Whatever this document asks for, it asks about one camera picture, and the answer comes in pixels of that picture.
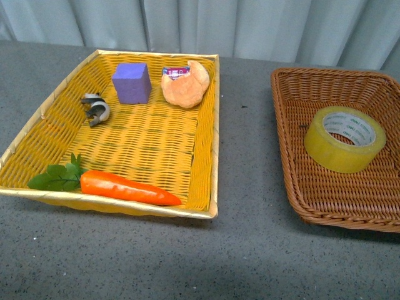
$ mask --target croissant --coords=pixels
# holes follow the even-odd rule
[[[162,75],[162,93],[168,103],[192,108],[203,99],[204,93],[210,84],[206,68],[197,61],[187,61],[190,71],[172,80],[167,74]]]

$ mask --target toy carrot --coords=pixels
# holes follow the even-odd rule
[[[72,191],[153,205],[180,205],[181,200],[159,187],[135,182],[116,174],[80,168],[81,156],[71,154],[71,163],[50,165],[47,172],[28,182],[31,189]]]
[[[96,170],[83,173],[81,176],[81,189],[84,194],[154,205],[181,204],[181,200],[178,197],[159,187],[130,181],[112,173]]]

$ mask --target gray table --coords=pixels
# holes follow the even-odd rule
[[[1,153],[93,51],[0,41]],[[400,299],[400,234],[304,224],[289,205],[269,82],[281,66],[221,58],[216,219],[0,196],[0,298]]]

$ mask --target green leaves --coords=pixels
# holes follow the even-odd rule
[[[81,155],[72,153],[71,162],[65,166],[52,164],[47,167],[46,173],[36,175],[28,183],[31,189],[42,191],[73,191],[81,187],[81,175],[86,169],[81,169]]]

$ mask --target tape cardboard core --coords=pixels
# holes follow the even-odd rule
[[[323,123],[327,132],[340,134],[355,146],[367,146],[375,141],[375,130],[366,121],[352,114],[334,112],[325,116]]]

